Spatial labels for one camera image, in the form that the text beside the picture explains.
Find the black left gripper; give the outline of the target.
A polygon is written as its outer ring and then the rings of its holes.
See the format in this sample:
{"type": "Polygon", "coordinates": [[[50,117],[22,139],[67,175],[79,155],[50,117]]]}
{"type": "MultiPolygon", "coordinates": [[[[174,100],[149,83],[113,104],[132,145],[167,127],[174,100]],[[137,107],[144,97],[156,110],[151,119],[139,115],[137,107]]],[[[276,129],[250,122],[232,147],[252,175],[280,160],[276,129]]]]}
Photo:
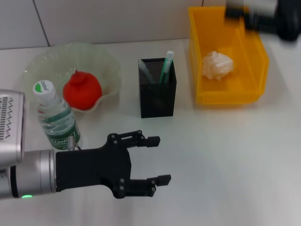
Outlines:
{"type": "Polygon", "coordinates": [[[108,187],[117,199],[152,197],[158,186],[167,186],[171,175],[130,179],[131,162],[127,148],[157,147],[160,137],[146,137],[141,130],[110,134],[104,146],[58,152],[55,155],[56,191],[86,186],[108,187]]]}

